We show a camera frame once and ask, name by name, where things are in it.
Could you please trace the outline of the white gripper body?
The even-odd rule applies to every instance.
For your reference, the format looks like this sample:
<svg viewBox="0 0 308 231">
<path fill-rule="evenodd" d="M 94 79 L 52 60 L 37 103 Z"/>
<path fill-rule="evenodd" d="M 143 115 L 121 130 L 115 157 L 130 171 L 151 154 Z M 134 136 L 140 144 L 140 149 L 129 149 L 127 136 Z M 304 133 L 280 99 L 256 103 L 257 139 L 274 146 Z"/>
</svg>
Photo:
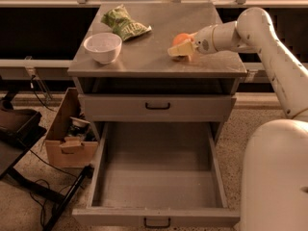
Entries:
<svg viewBox="0 0 308 231">
<path fill-rule="evenodd" d="M 201 54 L 212 54 L 215 52 L 215 46 L 213 44 L 213 26 L 205 27 L 193 36 L 193 42 L 196 50 Z"/>
</svg>

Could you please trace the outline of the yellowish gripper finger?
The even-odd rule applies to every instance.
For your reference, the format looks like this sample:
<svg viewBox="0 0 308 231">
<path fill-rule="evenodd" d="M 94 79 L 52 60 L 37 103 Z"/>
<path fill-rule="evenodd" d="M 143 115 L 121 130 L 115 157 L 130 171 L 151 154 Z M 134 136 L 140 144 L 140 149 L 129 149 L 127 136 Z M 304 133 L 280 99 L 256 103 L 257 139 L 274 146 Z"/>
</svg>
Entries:
<svg viewBox="0 0 308 231">
<path fill-rule="evenodd" d="M 182 62 L 188 62 L 190 59 L 191 59 L 191 55 L 184 56 L 184 57 L 174 57 L 175 61 L 182 61 Z"/>
<path fill-rule="evenodd" d="M 184 40 L 172 47 L 170 47 L 167 52 L 170 57 L 184 57 L 190 56 L 195 51 L 195 45 L 189 39 Z"/>
</svg>

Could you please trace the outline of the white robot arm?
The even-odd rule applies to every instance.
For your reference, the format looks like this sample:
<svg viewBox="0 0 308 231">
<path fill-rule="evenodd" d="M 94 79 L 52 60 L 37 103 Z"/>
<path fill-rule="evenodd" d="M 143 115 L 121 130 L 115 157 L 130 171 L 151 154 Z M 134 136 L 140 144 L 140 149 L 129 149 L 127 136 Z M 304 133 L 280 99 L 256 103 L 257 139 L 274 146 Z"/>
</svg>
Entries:
<svg viewBox="0 0 308 231">
<path fill-rule="evenodd" d="M 175 38 L 167 53 L 177 58 L 222 51 L 258 55 L 281 113 L 259 126 L 244 150 L 239 231 L 308 231 L 308 70 L 258 7 Z"/>
</svg>

